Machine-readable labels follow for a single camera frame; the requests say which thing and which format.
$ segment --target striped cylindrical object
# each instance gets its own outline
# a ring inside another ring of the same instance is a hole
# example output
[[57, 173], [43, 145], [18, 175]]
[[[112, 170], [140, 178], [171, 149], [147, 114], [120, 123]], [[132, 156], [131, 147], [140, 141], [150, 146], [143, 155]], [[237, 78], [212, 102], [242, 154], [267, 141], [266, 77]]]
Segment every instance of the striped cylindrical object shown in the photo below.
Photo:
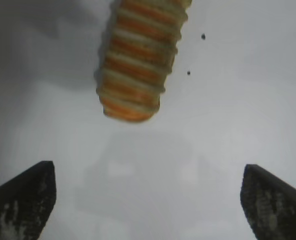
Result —
[[106, 116], [142, 122], [159, 110], [191, 2], [121, 0], [97, 88]]

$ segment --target white surface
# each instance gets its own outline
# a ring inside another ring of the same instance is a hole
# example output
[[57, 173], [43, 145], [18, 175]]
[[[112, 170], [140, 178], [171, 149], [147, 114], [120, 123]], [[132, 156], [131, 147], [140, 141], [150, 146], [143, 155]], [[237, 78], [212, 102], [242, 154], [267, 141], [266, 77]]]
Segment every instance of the white surface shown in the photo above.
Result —
[[160, 112], [138, 125], [95, 92], [111, 1], [6, 2], [0, 184], [54, 161], [42, 240], [254, 240], [245, 164], [296, 187], [296, 0], [194, 0]]

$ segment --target orange stripe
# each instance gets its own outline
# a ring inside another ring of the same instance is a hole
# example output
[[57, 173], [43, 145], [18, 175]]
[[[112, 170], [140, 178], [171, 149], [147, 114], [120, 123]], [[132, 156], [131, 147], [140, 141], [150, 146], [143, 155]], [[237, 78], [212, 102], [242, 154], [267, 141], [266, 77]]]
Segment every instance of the orange stripe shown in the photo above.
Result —
[[151, 118], [153, 113], [144, 113], [138, 112], [133, 109], [129, 109], [128, 107], [122, 106], [120, 104], [114, 103], [108, 100], [105, 97], [100, 97], [100, 101], [103, 104], [105, 109], [104, 111], [110, 113], [111, 115], [118, 116], [118, 118], [126, 119], [126, 120], [133, 120], [133, 121], [143, 121], [146, 119]]
[[138, 13], [140, 15], [143, 15], [145, 17], [152, 18], [152, 19], [162, 22], [164, 24], [168, 24], [168, 25], [172, 25], [172, 26], [177, 24], [175, 17], [171, 17], [162, 11], [159, 11], [157, 9], [153, 9], [151, 6], [150, 7], [144, 6], [140, 3], [135, 3], [135, 2], [132, 2], [129, 0], [124, 0], [121, 3], [121, 7], [125, 8], [127, 10], [130, 10], [132, 12]]
[[154, 85], [161, 85], [164, 83], [164, 79], [158, 73], [110, 57], [106, 58], [105, 67], [146, 83]]
[[175, 36], [171, 33], [157, 29], [154, 26], [147, 25], [143, 22], [136, 21], [129, 17], [119, 16], [116, 22], [117, 27], [134, 32], [156, 41], [164, 43], [176, 42]]
[[126, 42], [116, 37], [111, 40], [110, 47], [112, 50], [134, 56], [140, 60], [146, 60], [161, 65], [166, 65], [167, 63], [166, 57], [164, 56], [165, 54], [158, 51], [158, 48], [142, 47], [133, 42]]
[[108, 78], [104, 79], [102, 88], [108, 94], [110, 93], [109, 95], [113, 97], [118, 97], [121, 100], [144, 104], [145, 106], [148, 106], [148, 107], [156, 106], [156, 98], [153, 97], [148, 92], [145, 92], [138, 88], [136, 89], [131, 86], [127, 86], [125, 84], [109, 81]]

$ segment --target gray background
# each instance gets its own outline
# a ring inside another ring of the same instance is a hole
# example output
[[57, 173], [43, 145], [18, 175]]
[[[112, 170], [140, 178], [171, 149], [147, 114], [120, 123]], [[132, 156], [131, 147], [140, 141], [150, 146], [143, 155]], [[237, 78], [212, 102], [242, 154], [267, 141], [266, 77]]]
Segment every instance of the gray background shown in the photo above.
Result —
[[194, 0], [161, 109], [137, 125], [95, 92], [111, 3], [0, 0], [0, 184], [54, 161], [41, 240], [254, 240], [245, 164], [296, 187], [296, 0]]

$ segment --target orange striped object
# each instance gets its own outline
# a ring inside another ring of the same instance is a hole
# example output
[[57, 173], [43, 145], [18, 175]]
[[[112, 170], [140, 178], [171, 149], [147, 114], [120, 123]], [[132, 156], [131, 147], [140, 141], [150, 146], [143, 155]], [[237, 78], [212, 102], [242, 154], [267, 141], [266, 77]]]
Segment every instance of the orange striped object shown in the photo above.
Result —
[[97, 88], [106, 116], [143, 122], [159, 110], [191, 2], [121, 0]]

